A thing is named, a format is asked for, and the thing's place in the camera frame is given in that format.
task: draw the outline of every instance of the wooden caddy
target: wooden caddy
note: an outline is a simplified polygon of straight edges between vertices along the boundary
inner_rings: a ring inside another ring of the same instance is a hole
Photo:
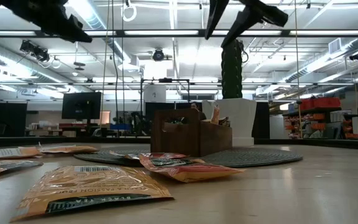
[[[187,118],[188,124],[166,122],[181,117]],[[159,110],[154,114],[151,152],[202,157],[231,148],[232,129],[200,121],[197,110]]]

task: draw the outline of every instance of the round mat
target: round mat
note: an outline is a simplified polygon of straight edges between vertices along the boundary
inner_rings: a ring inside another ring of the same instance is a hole
[[[207,163],[227,167],[252,167],[299,161],[303,156],[279,149],[235,147],[202,157]]]
[[[126,159],[119,156],[110,154],[110,151],[114,151],[118,154],[138,154],[150,152],[150,146],[122,146],[122,147],[111,147],[104,148],[96,153],[83,153],[74,154],[77,159],[82,159],[92,162],[102,162],[107,164],[117,164],[129,167],[142,167],[142,164],[135,159]]]
[[[77,159],[86,161],[117,164],[122,166],[141,167],[137,160],[125,159],[110,154],[114,151],[119,154],[137,154],[150,152],[150,146],[126,146],[102,149],[92,154],[75,154]],[[200,159],[207,163],[226,167],[252,167],[282,164],[302,160],[303,156],[291,151],[279,149],[263,149],[258,147],[235,147],[234,149],[210,154]]]

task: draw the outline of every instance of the black monitor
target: black monitor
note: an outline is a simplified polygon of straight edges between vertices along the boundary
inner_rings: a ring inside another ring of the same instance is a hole
[[[102,93],[65,93],[62,119],[99,119]]]
[[[154,112],[156,110],[174,110],[175,104],[173,103],[146,103],[145,106],[145,117],[148,120],[154,119]]]

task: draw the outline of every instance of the snack bag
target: snack bag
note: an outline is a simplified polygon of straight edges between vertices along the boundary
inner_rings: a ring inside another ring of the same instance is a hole
[[[40,152],[42,153],[87,153],[97,152],[99,149],[91,146],[54,146],[54,147],[42,147],[40,145]]]
[[[214,111],[212,113],[211,123],[213,124],[219,124],[219,107],[217,104],[213,105]]]
[[[207,164],[201,159],[154,159],[141,154],[140,163],[152,172],[158,172],[185,183],[242,172],[238,169]]]
[[[42,165],[42,162],[34,162],[34,161],[0,161],[0,172],[20,167],[33,167]]]
[[[183,154],[170,153],[170,152],[168,152],[168,153],[153,152],[153,153],[138,153],[138,154],[120,154],[120,153],[116,153],[116,152],[110,150],[110,154],[112,154],[114,156],[122,157],[125,159],[135,159],[135,160],[139,160],[139,154],[142,154],[144,156],[148,156],[151,158],[162,158],[162,159],[179,159],[179,158],[187,157],[186,155],[183,155]]]
[[[0,159],[21,159],[41,155],[42,153],[36,147],[0,149]]]
[[[170,197],[165,187],[139,170],[65,166],[47,172],[24,195],[11,222],[107,202]]]

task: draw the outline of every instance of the white planter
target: white planter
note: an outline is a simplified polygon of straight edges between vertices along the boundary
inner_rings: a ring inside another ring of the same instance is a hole
[[[256,104],[254,100],[242,98],[216,100],[220,108],[219,117],[229,117],[233,131],[233,146],[253,146],[252,127],[254,126]],[[203,101],[203,112],[212,117],[212,102]]]

